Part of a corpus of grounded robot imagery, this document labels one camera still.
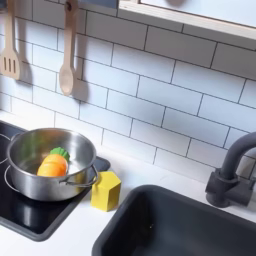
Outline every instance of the white subway tile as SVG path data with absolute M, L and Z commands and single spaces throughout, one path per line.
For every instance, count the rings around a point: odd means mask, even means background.
M 87 137 L 93 143 L 101 144 L 103 129 L 100 127 L 87 124 L 59 113 L 56 113 L 55 127 L 78 132 Z
M 27 20 L 32 20 L 32 1 L 33 0 L 16 0 L 15 15 Z
M 66 0 L 60 0 L 60 3 L 65 4 Z M 79 8 L 86 9 L 88 11 L 99 12 L 111 16 L 116 16 L 117 10 L 113 8 L 107 8 L 105 6 L 97 5 L 97 4 L 90 4 L 90 3 L 83 3 L 78 2 Z
M 83 79 L 119 92 L 136 95 L 139 76 L 91 61 L 84 62 Z
M 0 93 L 0 109 L 11 112 L 11 97 Z
M 218 148 L 201 141 L 192 140 L 189 146 L 188 158 L 221 168 L 226 157 L 227 150 Z M 237 168 L 237 174 L 249 178 L 254 166 L 255 160 L 244 156 Z
M 64 52 L 64 32 L 59 30 L 58 50 Z M 113 44 L 80 34 L 76 35 L 75 55 L 106 65 L 111 64 Z
M 168 108 L 163 127 L 217 146 L 223 146 L 228 133 L 224 125 Z
M 247 80 L 239 103 L 256 108 L 255 99 L 256 99 L 256 82 Z
M 22 100 L 32 101 L 32 86 L 0 75 L 0 92 Z
M 133 120 L 131 137 L 184 156 L 190 141 L 183 135 L 137 120 Z
M 56 73 L 23 63 L 21 80 L 47 90 L 55 91 Z
M 199 116 L 248 132 L 256 130 L 256 109 L 204 96 Z
M 132 119 L 129 117 L 86 103 L 81 103 L 80 119 L 127 136 L 132 124 Z
M 161 125 L 164 114 L 162 106 L 114 91 L 108 93 L 107 108 L 158 126 Z
M 231 128 L 228 134 L 227 141 L 225 143 L 225 148 L 229 149 L 233 143 L 235 143 L 239 138 L 248 134 L 247 132 L 243 132 L 234 128 Z M 253 148 L 245 153 L 245 155 L 256 158 L 256 148 Z
M 204 183 L 208 182 L 211 172 L 214 171 L 210 166 L 162 149 L 157 149 L 155 165 Z
M 72 98 L 34 86 L 33 103 L 78 118 L 79 102 Z
M 33 64 L 59 72 L 63 64 L 64 54 L 54 50 L 46 49 L 37 45 L 33 45 Z M 82 76 L 82 59 L 74 57 L 74 66 L 76 69 L 76 77 Z
M 143 49 L 146 31 L 146 25 L 98 13 L 88 13 L 86 34 L 92 37 Z
M 5 15 L 4 13 L 0 14 L 0 34 L 4 35 L 4 27 L 5 27 Z
M 54 127 L 54 112 L 32 103 L 12 98 L 12 113 L 33 119 L 42 127 Z
M 141 77 L 138 97 L 170 108 L 197 114 L 202 94 L 150 78 Z
M 5 37 L 0 35 L 0 53 L 5 48 Z M 32 44 L 16 40 L 16 50 L 21 61 L 32 63 Z
M 57 49 L 57 28 L 22 19 L 16 21 L 16 38 Z
M 177 61 L 172 83 L 223 99 L 238 101 L 245 79 Z
M 139 13 L 129 12 L 121 9 L 118 11 L 118 17 L 178 32 L 181 32 L 183 26 L 182 23 L 166 19 L 160 19 L 149 15 L 142 15 Z
M 256 52 L 218 44 L 212 68 L 230 74 L 256 79 Z
M 244 47 L 244 48 L 248 48 L 251 50 L 256 49 L 255 40 L 245 38 L 245 37 L 235 36 L 235 35 L 231 35 L 231 34 L 222 33 L 222 32 L 215 31 L 215 30 L 194 27 L 194 26 L 185 24 L 183 33 L 210 39 L 210 40 L 214 40 L 217 42 L 222 42 L 222 43 L 226 43 L 226 44 Z
M 59 79 L 57 83 L 57 92 L 62 93 Z M 108 89 L 106 88 L 81 80 L 76 80 L 70 97 L 105 108 L 107 104 L 107 94 Z
M 58 3 L 49 1 L 35 0 L 33 2 L 34 21 L 44 23 L 50 26 L 64 28 L 65 25 L 65 7 Z M 77 13 L 77 32 L 84 34 L 86 23 L 86 11 L 79 9 Z
M 103 146 L 151 164 L 154 161 L 155 147 L 113 132 L 104 131 Z
M 174 68 L 174 60 L 121 45 L 114 45 L 112 65 L 169 83 Z
M 200 66 L 210 67 L 215 46 L 209 40 L 155 27 L 148 29 L 147 51 Z

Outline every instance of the wooden spatula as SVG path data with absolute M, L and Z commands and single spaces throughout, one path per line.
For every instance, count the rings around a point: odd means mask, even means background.
M 76 34 L 77 0 L 68 0 L 65 4 L 66 25 L 64 31 L 64 63 L 60 69 L 60 87 L 64 95 L 70 95 L 76 81 L 74 69 L 74 50 Z
M 15 49 L 15 0 L 8 0 L 8 13 L 5 21 L 5 49 L 1 54 L 0 66 L 4 76 L 20 79 L 20 60 Z

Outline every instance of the countertop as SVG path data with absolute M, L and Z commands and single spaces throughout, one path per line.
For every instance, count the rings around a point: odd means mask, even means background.
M 38 128 L 35 123 L 32 124 L 29 120 L 4 111 L 0 111 L 0 120 L 27 130 Z M 204 192 L 206 184 L 100 146 L 96 148 L 98 155 L 110 161 L 111 170 L 116 172 L 122 180 L 120 203 L 133 188 L 154 184 L 208 204 Z M 224 210 L 256 223 L 256 202 L 254 201 L 251 201 L 247 208 L 232 205 Z M 115 210 L 106 213 L 92 208 L 90 194 L 87 194 L 55 233 L 44 242 L 34 242 L 0 226 L 0 254 L 1 256 L 90 256 L 95 240 L 114 213 Z

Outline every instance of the wooden shelf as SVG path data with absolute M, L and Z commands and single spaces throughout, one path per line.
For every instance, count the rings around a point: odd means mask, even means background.
M 256 27 L 145 5 L 138 0 L 120 0 L 119 9 L 256 40 Z

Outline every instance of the sink basin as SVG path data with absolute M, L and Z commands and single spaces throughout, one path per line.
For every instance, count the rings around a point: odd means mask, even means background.
M 134 189 L 92 256 L 255 256 L 256 224 L 158 186 Z

